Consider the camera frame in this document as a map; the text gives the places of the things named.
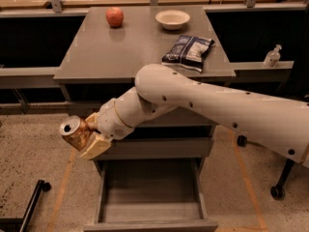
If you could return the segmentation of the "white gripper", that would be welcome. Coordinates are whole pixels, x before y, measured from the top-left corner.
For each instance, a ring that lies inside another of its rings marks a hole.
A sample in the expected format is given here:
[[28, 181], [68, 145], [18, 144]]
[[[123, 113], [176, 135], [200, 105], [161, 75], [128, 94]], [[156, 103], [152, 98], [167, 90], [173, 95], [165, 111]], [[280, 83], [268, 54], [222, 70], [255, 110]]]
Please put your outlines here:
[[80, 157], [84, 160], [92, 160], [106, 152], [112, 145], [112, 139], [122, 140], [134, 131], [134, 128], [127, 126], [116, 112], [116, 100], [111, 99], [98, 111], [85, 119], [86, 125], [93, 132], [82, 151]]

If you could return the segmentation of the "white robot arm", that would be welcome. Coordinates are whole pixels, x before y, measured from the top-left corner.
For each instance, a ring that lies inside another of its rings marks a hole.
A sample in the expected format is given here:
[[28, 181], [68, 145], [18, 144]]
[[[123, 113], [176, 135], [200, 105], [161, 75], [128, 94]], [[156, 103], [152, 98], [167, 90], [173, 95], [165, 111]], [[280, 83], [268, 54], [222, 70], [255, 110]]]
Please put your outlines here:
[[95, 141], [81, 155], [91, 160], [140, 124], [177, 107], [193, 111], [309, 167], [309, 105], [201, 83], [159, 64], [140, 69], [133, 88], [92, 114]]

